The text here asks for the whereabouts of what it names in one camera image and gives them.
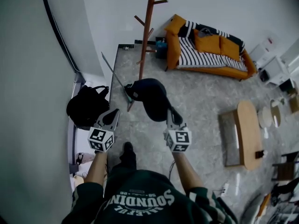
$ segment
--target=wooden chair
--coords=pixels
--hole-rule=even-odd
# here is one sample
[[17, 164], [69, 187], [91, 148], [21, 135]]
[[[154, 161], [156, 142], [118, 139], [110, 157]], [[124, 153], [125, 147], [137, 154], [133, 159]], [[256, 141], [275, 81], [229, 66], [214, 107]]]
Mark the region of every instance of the wooden chair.
[[277, 167], [277, 178], [272, 178], [272, 181], [291, 181], [295, 178], [295, 165], [299, 163], [297, 161], [299, 152], [293, 152], [289, 154], [283, 154], [282, 157], [286, 157], [285, 163], [275, 163], [272, 166]]

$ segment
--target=gray tiled floor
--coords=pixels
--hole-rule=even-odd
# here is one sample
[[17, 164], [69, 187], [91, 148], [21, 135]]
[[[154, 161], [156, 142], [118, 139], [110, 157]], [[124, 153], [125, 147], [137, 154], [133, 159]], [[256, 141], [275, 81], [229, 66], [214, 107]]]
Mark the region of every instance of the gray tiled floor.
[[[124, 84], [138, 79], [139, 66], [136, 62], [140, 59], [140, 50], [140, 45], [129, 51], [118, 50], [115, 72]], [[217, 190], [223, 184], [229, 183], [224, 200], [240, 218], [246, 204], [258, 189], [266, 192], [272, 188], [271, 165], [280, 160], [280, 154], [299, 150], [299, 117], [290, 114], [288, 103], [280, 105], [284, 114], [282, 124], [277, 129], [272, 125], [269, 138], [263, 138], [263, 147], [268, 155], [263, 159], [261, 167], [254, 171], [243, 167], [226, 168], [223, 165], [226, 150], [221, 141], [218, 115], [235, 109], [243, 99], [251, 100], [258, 110], [265, 105], [269, 106], [271, 99], [283, 94], [279, 89], [263, 86], [256, 77], [239, 82], [200, 72], [164, 72], [165, 66], [165, 60], [156, 59], [153, 53], [148, 54], [143, 77], [156, 78], [166, 87], [171, 104], [183, 115], [192, 131], [192, 146], [186, 156], [205, 185], [215, 190], [215, 194], [219, 194]], [[119, 162], [122, 143], [131, 141], [137, 153], [138, 168], [168, 176], [173, 158], [163, 140], [166, 124], [150, 120], [140, 102], [135, 102], [128, 113], [127, 101], [116, 79], [113, 80], [111, 108], [119, 108], [121, 117], [115, 134], [118, 138], [109, 153], [109, 165]], [[171, 174], [171, 181], [178, 190], [184, 192], [176, 167]]]

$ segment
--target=black cap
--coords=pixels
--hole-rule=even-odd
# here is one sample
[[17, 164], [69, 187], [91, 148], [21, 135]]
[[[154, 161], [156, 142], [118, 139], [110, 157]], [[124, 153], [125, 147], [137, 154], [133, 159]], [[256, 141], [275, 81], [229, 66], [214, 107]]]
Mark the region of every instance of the black cap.
[[147, 78], [135, 81], [125, 87], [127, 95], [133, 100], [142, 101], [149, 118], [156, 122], [167, 119], [171, 104], [166, 96], [165, 87], [156, 79]]

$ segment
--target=wooden coat rack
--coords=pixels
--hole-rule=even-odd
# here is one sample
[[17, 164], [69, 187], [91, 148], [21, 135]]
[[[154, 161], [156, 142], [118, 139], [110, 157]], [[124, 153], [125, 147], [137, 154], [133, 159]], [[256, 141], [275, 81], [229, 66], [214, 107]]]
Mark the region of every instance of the wooden coat rack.
[[[168, 0], [159, 0], [159, 1], [149, 0], [148, 1], [148, 6], [147, 6], [147, 9], [146, 9], [145, 22], [143, 22], [137, 15], [134, 16], [137, 19], [137, 21], [139, 21], [141, 23], [141, 25], [144, 26], [141, 59], [140, 59], [140, 61], [137, 62], [137, 65], [140, 65], [139, 80], [141, 80], [142, 76], [143, 76], [143, 68], [144, 68], [144, 63], [145, 63], [145, 54], [146, 54], [146, 52], [156, 52], [156, 50], [146, 50], [148, 39], [154, 31], [153, 28], [150, 29], [150, 21], [151, 21], [151, 16], [153, 14], [154, 5], [160, 4], [160, 3], [166, 3], [166, 2], [168, 2]], [[133, 103], [134, 103], [134, 101], [131, 102], [128, 105], [128, 109], [127, 109], [128, 112], [130, 111]]]

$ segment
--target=orange cushion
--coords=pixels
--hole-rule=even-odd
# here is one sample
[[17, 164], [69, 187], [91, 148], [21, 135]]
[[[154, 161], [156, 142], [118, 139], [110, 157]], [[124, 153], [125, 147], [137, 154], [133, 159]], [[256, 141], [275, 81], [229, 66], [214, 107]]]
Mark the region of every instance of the orange cushion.
[[198, 52], [208, 52], [220, 55], [220, 42], [218, 35], [198, 36], [198, 30], [194, 30], [195, 48]]
[[174, 35], [177, 35], [179, 30], [183, 25], [185, 25], [186, 20], [179, 15], [174, 14], [172, 21], [168, 24], [164, 30], [171, 32]]
[[220, 36], [221, 55], [228, 56], [235, 61], [240, 62], [239, 46], [231, 40]]

